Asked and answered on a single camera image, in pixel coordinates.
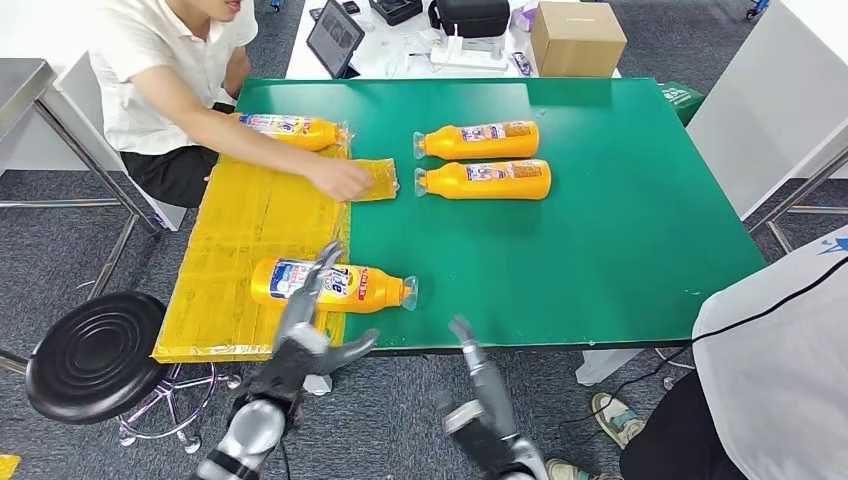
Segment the seated person's right hand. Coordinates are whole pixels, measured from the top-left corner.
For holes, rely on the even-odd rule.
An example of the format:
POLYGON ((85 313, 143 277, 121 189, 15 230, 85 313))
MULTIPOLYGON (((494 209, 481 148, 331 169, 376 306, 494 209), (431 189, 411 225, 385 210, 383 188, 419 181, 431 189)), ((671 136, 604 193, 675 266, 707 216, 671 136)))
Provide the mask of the seated person's right hand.
POLYGON ((317 157, 305 176, 323 193, 338 201, 361 198, 372 186, 371 174, 347 159, 317 157))

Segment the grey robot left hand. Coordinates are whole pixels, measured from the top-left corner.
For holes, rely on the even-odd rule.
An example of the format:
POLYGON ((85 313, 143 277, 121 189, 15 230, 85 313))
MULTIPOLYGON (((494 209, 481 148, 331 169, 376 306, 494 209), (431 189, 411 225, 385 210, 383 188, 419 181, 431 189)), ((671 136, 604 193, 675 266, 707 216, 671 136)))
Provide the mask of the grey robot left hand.
POLYGON ((333 346, 330 337, 313 327, 324 279, 343 252, 339 241, 328 243, 308 271, 304 284, 290 296, 273 337, 273 355, 251 380, 249 394, 292 402, 307 376, 329 375, 375 347, 379 336, 375 328, 352 342, 333 346))

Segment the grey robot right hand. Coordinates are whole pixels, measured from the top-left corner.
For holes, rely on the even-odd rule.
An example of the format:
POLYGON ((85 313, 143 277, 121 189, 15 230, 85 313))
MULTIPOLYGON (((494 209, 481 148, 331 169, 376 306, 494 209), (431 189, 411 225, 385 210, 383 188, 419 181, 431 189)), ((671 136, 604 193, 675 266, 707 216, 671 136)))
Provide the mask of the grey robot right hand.
POLYGON ((487 359, 486 353, 476 340, 471 325, 461 315, 449 323, 456 335, 469 369, 476 399, 483 407, 487 425, 501 439, 518 435, 513 405, 503 378, 496 365, 487 359))

